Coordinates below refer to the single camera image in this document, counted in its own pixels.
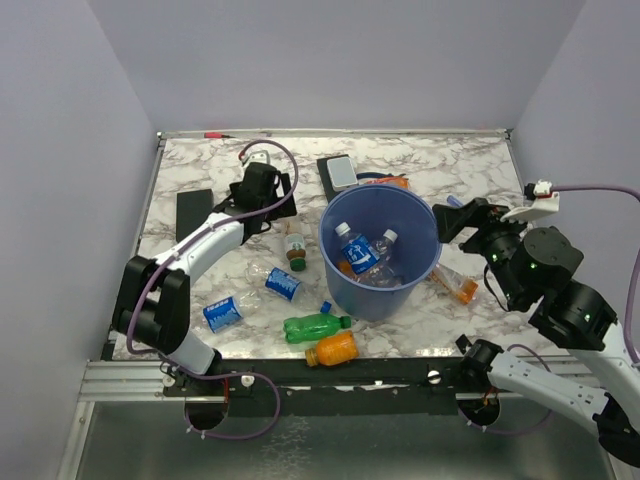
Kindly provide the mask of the blue label water bottle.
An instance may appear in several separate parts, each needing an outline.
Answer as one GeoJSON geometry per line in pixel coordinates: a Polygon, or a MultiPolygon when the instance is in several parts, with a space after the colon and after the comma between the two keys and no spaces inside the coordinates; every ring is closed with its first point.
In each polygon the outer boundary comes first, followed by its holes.
{"type": "Polygon", "coordinates": [[[340,240],[341,252],[356,275],[365,274],[379,263],[379,253],[363,234],[353,231],[347,222],[336,226],[335,233],[340,240]]]}

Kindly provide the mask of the large clear water bottle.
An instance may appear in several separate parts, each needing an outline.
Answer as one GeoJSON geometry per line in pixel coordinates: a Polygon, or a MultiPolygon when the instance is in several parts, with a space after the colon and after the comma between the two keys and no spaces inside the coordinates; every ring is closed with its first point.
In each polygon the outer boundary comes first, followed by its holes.
{"type": "Polygon", "coordinates": [[[379,263],[371,270],[359,276],[362,284],[377,288],[393,288],[403,283],[403,277],[397,274],[391,265],[392,252],[398,239],[398,234],[387,229],[381,237],[373,240],[371,245],[379,253],[379,263]]]}

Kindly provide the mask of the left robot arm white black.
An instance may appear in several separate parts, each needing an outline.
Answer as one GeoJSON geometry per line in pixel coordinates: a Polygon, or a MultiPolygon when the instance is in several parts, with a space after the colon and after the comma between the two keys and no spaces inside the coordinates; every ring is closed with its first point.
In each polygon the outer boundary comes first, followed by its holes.
{"type": "Polygon", "coordinates": [[[221,354],[191,330],[191,287],[224,255],[296,214],[294,178],[266,163],[251,162],[230,194],[192,233],[152,258],[136,255],[124,269],[112,328],[179,365],[195,392],[220,385],[221,354]]]}

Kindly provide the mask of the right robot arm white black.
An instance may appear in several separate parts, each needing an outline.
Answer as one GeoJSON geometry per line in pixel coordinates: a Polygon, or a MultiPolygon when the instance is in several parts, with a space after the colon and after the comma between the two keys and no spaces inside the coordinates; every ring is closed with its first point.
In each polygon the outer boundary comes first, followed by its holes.
{"type": "Polygon", "coordinates": [[[599,387],[537,368],[486,340],[463,347],[459,378],[469,390],[508,390],[573,420],[609,454],[636,467],[639,370],[622,325],[598,291],[574,280],[583,253],[554,227],[528,226],[558,209],[553,193],[514,209],[476,198],[464,206],[436,205],[433,212],[443,243],[474,229],[461,251],[482,256],[508,310],[530,311],[530,325],[580,360],[599,387]]]}

